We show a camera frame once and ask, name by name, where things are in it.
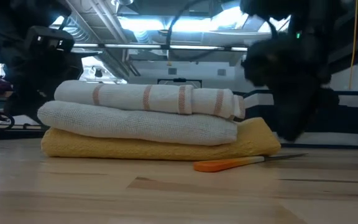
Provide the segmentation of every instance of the scissors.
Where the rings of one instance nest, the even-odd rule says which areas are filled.
[[[279,154],[276,156],[250,156],[235,159],[220,159],[215,161],[201,161],[195,162],[193,168],[200,172],[219,172],[235,167],[245,166],[249,164],[256,164],[260,162],[274,161],[279,159],[290,159],[295,157],[305,156],[307,153],[302,154]]]

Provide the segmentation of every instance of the yellow towel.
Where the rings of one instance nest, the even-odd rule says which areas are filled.
[[[50,129],[42,139],[42,150],[50,157],[113,159],[161,159],[205,161],[246,156],[271,156],[280,143],[262,118],[239,123],[237,141],[220,146],[193,146],[139,139],[101,139]]]

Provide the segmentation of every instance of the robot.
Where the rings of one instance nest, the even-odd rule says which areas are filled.
[[[246,79],[273,91],[278,135],[289,141],[301,134],[318,108],[338,105],[338,96],[321,85],[330,81],[329,42],[341,9],[340,0],[241,1],[243,12],[266,21],[292,15],[287,34],[278,35],[271,26],[273,38],[250,46],[242,63]],[[0,63],[14,87],[6,113],[40,122],[37,110],[53,100],[57,86],[79,79],[82,56],[71,52],[73,37],[63,30],[70,14],[65,0],[0,0]],[[59,16],[65,18],[61,28],[49,29]]]

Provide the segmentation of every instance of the towel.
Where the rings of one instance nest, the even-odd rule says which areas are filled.
[[[204,114],[123,111],[103,106],[50,101],[38,112],[47,126],[97,138],[144,139],[215,146],[236,141],[237,125]]]
[[[239,124],[238,140],[221,146],[193,146],[132,139],[84,137],[59,129],[49,129],[41,145],[50,157],[85,157],[111,159],[161,159],[206,161],[246,156],[271,156],[280,143],[262,118]]]
[[[63,82],[55,99],[121,110],[143,110],[176,114],[210,114],[222,118],[243,115],[231,90],[194,89],[191,85],[113,85],[78,80]]]

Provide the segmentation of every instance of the white towel with orange stripes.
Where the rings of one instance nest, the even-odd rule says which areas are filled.
[[[38,111],[47,126],[96,138],[216,146],[237,140],[237,124],[216,116],[123,111],[104,106],[50,101]]]
[[[55,99],[120,110],[199,113],[231,119],[245,118],[246,112],[244,99],[231,90],[194,89],[191,85],[114,85],[70,80],[56,89]]]

